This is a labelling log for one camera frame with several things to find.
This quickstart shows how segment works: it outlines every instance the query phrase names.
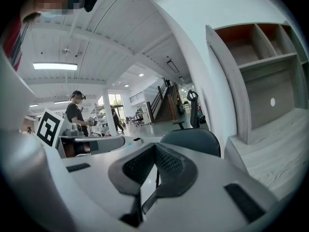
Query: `red object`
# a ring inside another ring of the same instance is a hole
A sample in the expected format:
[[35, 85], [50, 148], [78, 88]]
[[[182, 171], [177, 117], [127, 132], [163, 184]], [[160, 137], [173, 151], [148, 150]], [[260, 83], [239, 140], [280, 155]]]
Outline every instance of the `red object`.
[[[16, 16], [10, 21], [10, 23], [7, 26], [5, 40], [3, 44], [4, 53], [8, 59], [12, 57], [13, 50], [15, 47], [17, 47], [15, 45], [16, 45], [16, 41], [18, 37], [20, 36], [20, 30], [21, 30], [21, 20], [19, 16]], [[19, 67], [20, 59], [21, 59], [21, 55], [18, 61], [13, 66], [15, 71], [17, 71]]]

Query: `chair backrest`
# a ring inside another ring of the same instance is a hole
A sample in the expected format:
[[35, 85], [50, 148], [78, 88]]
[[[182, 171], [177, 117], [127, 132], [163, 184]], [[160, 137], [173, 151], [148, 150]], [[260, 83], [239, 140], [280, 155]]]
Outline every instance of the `chair backrest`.
[[209, 130], [203, 128], [173, 130], [166, 134], [160, 142], [221, 157], [218, 139]]
[[193, 128], [199, 128], [199, 119], [197, 117], [197, 113], [198, 113], [197, 98], [198, 98], [198, 95], [194, 91], [189, 90], [187, 99], [191, 102], [190, 124]]

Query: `person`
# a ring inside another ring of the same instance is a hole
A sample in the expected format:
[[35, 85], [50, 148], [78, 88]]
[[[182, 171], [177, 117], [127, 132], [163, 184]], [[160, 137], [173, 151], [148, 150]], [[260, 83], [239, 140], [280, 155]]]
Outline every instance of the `person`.
[[87, 126], [94, 126], [94, 122], [92, 121], [84, 121], [81, 111], [78, 109], [77, 104], [82, 104], [83, 99], [85, 97], [81, 93], [81, 91], [74, 91], [71, 96], [71, 102], [68, 104], [66, 109], [66, 114], [68, 116], [68, 120], [71, 123], [80, 124], [82, 126], [82, 131], [84, 135], [88, 136]]
[[114, 119], [114, 123], [115, 123], [115, 126], [116, 126], [116, 131], [118, 131], [118, 127], [119, 127], [121, 132], [124, 132], [124, 129], [122, 128], [122, 126], [119, 123], [119, 117], [116, 113], [116, 110], [114, 108], [112, 108], [112, 106], [111, 106], [111, 109], [112, 109], [112, 118]]
[[32, 132], [31, 126], [28, 126], [27, 131], [28, 131], [28, 134], [32, 136], [34, 135], [34, 133]]
[[31, 126], [27, 127], [27, 131], [22, 132], [23, 135], [32, 135], [34, 136], [35, 134], [32, 132]]
[[167, 83], [168, 87], [170, 87], [170, 80], [167, 79], [166, 83]]
[[15, 71], [18, 70], [22, 57], [21, 43], [24, 36], [20, 33], [22, 24], [33, 22], [40, 15], [46, 17], [65, 15], [69, 12], [68, 8], [80, 9], [82, 4], [75, 6], [78, 3], [82, 3], [82, 0], [26, 0], [21, 5], [19, 13], [12, 18], [0, 38], [4, 53]]

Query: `window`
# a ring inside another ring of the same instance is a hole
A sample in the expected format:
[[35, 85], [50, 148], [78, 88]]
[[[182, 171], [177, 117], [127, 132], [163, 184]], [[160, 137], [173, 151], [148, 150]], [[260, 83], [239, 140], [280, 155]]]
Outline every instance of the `window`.
[[[113, 108], [116, 110], [116, 113], [120, 118], [126, 119], [125, 110], [123, 108], [122, 103], [122, 97], [121, 94], [108, 94], [108, 98], [110, 100], [110, 105], [113, 106]], [[104, 104], [103, 102], [103, 96], [98, 100], [98, 105], [102, 106]]]

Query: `stair railing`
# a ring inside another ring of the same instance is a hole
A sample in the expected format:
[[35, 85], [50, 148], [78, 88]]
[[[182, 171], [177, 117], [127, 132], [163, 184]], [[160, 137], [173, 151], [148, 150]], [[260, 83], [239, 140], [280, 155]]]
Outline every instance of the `stair railing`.
[[155, 121], [155, 118], [154, 118], [154, 112], [159, 104], [159, 101], [161, 100], [163, 102], [163, 93], [164, 93], [164, 90], [165, 90], [166, 86], [165, 84], [163, 84], [161, 87], [158, 86], [158, 93], [154, 99], [154, 101], [150, 104], [150, 102], [148, 101], [147, 102], [147, 109], [148, 109], [148, 112], [149, 112], [149, 117], [150, 117], [150, 122], [151, 123], [154, 123]]
[[173, 93], [168, 94], [169, 106], [172, 113], [173, 120], [178, 120], [178, 112], [177, 112], [177, 84], [173, 85]]

